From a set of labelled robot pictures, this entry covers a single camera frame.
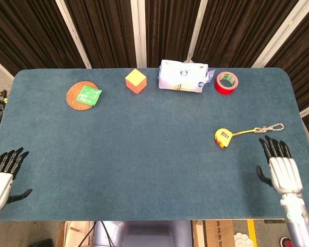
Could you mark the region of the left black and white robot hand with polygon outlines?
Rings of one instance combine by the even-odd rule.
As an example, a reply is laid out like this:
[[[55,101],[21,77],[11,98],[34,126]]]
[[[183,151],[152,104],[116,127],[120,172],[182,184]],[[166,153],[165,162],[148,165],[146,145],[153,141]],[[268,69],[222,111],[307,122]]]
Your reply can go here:
[[[11,150],[0,155],[0,210],[6,204],[20,201],[32,193],[32,189],[28,189],[22,194],[11,195],[11,187],[28,154],[28,151],[24,152],[23,148],[20,147],[17,150]]]

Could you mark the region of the round woven brown coaster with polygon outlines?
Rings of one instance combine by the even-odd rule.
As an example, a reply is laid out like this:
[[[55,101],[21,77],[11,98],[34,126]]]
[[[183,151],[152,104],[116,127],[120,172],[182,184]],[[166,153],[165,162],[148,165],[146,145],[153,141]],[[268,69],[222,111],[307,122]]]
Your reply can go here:
[[[77,101],[77,97],[85,85],[98,89],[97,85],[91,81],[80,81],[72,85],[66,94],[66,102],[71,108],[78,111],[85,111],[92,108],[92,106],[88,104]]]

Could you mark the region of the light wooden plank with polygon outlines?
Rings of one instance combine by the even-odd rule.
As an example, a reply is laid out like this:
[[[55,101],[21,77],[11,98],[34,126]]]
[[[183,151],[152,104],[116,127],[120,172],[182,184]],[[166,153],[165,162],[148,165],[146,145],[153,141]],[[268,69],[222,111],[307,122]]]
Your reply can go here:
[[[202,220],[193,221],[193,246],[205,247],[204,227]]]

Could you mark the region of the light wooden crate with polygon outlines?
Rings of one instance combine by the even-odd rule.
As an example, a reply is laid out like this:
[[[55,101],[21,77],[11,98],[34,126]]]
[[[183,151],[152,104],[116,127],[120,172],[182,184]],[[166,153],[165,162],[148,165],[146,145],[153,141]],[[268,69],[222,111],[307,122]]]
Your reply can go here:
[[[54,247],[92,247],[94,225],[94,221],[64,221]]]

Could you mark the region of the red tape roll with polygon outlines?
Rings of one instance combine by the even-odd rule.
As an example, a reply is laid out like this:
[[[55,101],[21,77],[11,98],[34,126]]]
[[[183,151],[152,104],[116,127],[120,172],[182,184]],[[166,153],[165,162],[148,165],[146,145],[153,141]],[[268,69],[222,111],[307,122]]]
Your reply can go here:
[[[227,81],[230,83],[230,85],[225,86],[223,85],[222,81]],[[219,93],[223,95],[229,95],[235,91],[235,89],[238,87],[238,84],[239,80],[235,74],[231,72],[221,72],[216,77],[214,87]]]

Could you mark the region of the white flower-shaped tray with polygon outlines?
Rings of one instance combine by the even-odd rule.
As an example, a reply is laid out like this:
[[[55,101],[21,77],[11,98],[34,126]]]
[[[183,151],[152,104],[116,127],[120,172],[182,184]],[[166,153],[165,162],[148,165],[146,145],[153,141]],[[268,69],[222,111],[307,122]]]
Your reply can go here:
[[[258,247],[256,234],[251,233],[249,236],[247,234],[236,233],[234,235],[235,247]]]

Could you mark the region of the dark brown pleated curtain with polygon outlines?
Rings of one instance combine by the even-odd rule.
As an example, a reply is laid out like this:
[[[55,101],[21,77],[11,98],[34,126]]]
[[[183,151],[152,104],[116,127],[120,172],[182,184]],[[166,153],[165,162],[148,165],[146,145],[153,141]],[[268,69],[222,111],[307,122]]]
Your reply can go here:
[[[65,0],[93,68],[135,67],[130,0]],[[208,0],[192,61],[251,67],[298,0]],[[145,0],[147,66],[187,58],[200,0]],[[55,0],[0,0],[0,64],[85,68]],[[267,63],[309,107],[309,13]]]

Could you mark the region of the orange and yellow cube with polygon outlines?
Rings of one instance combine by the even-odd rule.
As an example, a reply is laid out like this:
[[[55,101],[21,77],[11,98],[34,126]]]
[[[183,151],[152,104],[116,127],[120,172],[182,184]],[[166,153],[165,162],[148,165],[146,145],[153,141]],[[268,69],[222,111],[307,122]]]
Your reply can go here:
[[[139,70],[132,70],[126,77],[126,87],[135,94],[140,93],[147,86],[147,78]]]

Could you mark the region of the white tissue pack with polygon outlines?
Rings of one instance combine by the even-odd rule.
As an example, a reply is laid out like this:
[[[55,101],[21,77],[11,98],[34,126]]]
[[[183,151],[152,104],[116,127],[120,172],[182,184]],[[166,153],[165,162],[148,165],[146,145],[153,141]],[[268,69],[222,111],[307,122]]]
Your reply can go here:
[[[215,71],[207,64],[162,60],[158,76],[159,88],[202,93],[203,87],[212,80]]]

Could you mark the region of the brown cardboard box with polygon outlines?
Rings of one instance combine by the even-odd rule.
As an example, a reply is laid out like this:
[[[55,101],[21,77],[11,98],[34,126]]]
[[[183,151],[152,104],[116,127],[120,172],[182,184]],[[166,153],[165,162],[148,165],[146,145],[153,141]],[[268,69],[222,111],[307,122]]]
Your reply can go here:
[[[235,247],[232,220],[205,220],[207,247]]]

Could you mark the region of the green foil packet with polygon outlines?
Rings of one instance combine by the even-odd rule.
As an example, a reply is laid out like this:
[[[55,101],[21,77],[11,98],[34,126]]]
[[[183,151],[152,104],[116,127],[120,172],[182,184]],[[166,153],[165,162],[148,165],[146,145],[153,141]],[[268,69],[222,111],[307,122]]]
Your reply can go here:
[[[80,103],[94,107],[98,102],[102,90],[85,85],[77,96],[76,100]]]

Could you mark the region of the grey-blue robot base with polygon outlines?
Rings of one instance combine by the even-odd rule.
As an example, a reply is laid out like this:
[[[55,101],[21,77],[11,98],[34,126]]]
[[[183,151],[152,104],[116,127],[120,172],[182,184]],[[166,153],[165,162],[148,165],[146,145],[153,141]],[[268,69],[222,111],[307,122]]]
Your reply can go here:
[[[92,247],[193,247],[190,220],[97,222]]]

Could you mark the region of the blue felt table cover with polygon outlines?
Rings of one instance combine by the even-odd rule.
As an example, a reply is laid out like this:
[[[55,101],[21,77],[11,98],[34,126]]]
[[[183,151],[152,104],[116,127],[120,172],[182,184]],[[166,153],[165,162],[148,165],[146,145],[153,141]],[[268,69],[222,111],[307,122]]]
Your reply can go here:
[[[218,93],[162,90],[157,68],[147,86],[126,87],[128,68],[28,69],[14,78],[0,125],[0,154],[28,151],[12,194],[32,193],[0,211],[0,221],[282,218],[280,195],[256,174],[269,167],[262,134],[214,139],[282,123],[268,135],[296,160],[309,213],[309,143],[291,81],[281,68],[232,68],[239,86]],[[70,87],[102,94],[85,111],[66,102]]]

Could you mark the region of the yellow tape measure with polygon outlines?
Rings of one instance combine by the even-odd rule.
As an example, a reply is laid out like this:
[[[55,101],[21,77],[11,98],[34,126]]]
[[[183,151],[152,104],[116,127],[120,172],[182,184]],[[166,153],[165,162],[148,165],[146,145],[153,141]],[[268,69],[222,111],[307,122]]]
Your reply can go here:
[[[256,131],[256,129],[252,129],[252,130],[247,130],[247,131],[241,131],[241,132],[237,132],[237,133],[232,133],[230,130],[228,129],[218,129],[215,134],[214,134],[214,139],[216,141],[216,143],[221,147],[221,148],[226,148],[228,147],[230,141],[232,140],[232,138],[234,136],[237,135],[241,135],[241,134],[246,134],[246,133],[254,133]]]

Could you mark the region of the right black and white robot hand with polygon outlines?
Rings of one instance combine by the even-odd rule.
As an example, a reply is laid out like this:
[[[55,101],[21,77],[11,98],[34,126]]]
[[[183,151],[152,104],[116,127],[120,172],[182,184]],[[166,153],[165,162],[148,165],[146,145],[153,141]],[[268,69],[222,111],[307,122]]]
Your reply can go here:
[[[267,135],[264,139],[260,138],[259,142],[263,147],[271,174],[270,178],[266,177],[261,166],[257,166],[256,173],[260,181],[273,187],[281,195],[300,193],[303,185],[289,146],[284,141],[277,141]]]

